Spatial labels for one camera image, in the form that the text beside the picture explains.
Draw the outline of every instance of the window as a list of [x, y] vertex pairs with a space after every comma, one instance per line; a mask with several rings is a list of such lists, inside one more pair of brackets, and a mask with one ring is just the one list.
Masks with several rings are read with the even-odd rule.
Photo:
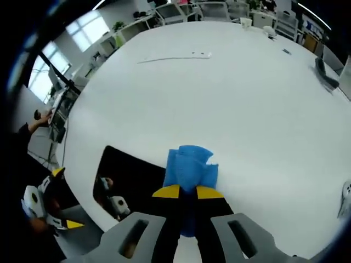
[[[70, 68], [69, 62], [53, 42], [47, 44], [42, 51], [43, 54], [62, 74], [66, 73], [66, 71]], [[31, 90], [45, 104], [50, 98], [49, 94], [52, 87], [48, 72], [49, 66], [40, 56], [38, 56], [34, 62], [28, 87], [29, 90]]]
[[110, 31], [104, 19], [96, 10], [81, 16], [66, 27], [66, 30], [82, 52], [86, 51], [104, 33]]

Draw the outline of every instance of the white table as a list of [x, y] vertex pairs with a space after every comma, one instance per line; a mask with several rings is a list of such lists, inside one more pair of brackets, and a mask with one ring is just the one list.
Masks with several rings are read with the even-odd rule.
[[[139, 64], [209, 53], [209, 59]], [[336, 216], [351, 171], [351, 105], [338, 90], [322, 87], [314, 60], [286, 38], [273, 42], [258, 28], [227, 22], [138, 34], [102, 65], [71, 110], [69, 187], [107, 231], [117, 221], [93, 198], [106, 145], [161, 167], [168, 149], [200, 145], [213, 151], [217, 190], [234, 212], [268, 230], [282, 251], [315, 255], [341, 225]], [[337, 77], [327, 65], [326, 71]], [[193, 247], [183, 249], [188, 255]]]

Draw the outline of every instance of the black mat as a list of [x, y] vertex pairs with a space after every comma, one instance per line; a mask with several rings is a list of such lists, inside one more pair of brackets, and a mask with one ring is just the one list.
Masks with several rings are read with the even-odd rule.
[[98, 176], [114, 181], [110, 195], [122, 196], [131, 211], [146, 212], [148, 199], [162, 187], [165, 172], [165, 168], [107, 146], [99, 164]]

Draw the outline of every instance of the blue cloth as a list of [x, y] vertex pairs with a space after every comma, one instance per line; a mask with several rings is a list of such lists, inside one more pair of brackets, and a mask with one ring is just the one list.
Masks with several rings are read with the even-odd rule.
[[[213, 153], [194, 145], [183, 145], [178, 150], [168, 153], [166, 176], [163, 186], [180, 185], [189, 199], [198, 185], [216, 188], [218, 165], [206, 164]], [[181, 234], [193, 237], [195, 234], [195, 217], [189, 209]]]

